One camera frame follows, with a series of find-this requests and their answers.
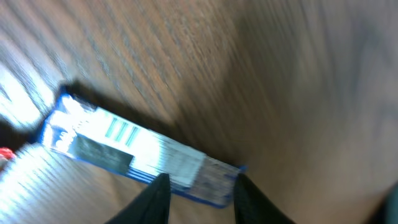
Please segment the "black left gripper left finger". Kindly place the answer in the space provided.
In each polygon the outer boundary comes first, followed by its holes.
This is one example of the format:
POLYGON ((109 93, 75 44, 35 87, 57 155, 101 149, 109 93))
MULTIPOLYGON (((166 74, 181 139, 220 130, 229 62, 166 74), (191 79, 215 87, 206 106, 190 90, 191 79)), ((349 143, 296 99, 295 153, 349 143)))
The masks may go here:
POLYGON ((170 199, 170 177, 165 173, 159 174, 106 224, 168 224, 170 199))

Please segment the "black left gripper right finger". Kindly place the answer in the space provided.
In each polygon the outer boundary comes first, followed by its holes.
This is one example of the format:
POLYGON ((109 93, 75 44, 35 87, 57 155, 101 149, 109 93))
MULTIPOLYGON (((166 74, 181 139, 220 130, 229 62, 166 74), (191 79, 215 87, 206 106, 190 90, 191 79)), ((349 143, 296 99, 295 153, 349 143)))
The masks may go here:
POLYGON ((239 174, 233 189, 236 224, 294 224, 246 176, 239 174))

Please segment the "small blue barcode packet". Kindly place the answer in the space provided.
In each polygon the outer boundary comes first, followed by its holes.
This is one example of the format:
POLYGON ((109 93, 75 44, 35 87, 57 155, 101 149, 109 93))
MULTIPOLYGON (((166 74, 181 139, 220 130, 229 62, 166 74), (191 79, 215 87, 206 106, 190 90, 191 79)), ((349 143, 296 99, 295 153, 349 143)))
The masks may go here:
POLYGON ((172 193, 216 208, 229 204, 235 180, 245 170, 68 93, 56 100, 39 143, 145 184, 168 174, 172 193))

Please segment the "KitKat bar red green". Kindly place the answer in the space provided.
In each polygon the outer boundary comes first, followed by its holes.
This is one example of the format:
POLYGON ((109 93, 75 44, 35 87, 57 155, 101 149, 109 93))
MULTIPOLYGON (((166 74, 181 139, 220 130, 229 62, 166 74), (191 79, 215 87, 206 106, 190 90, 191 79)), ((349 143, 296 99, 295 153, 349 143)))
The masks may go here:
POLYGON ((0 148, 0 170, 3 170, 6 166, 6 164, 13 160, 16 157, 14 152, 7 148, 7 147, 1 147, 0 148))

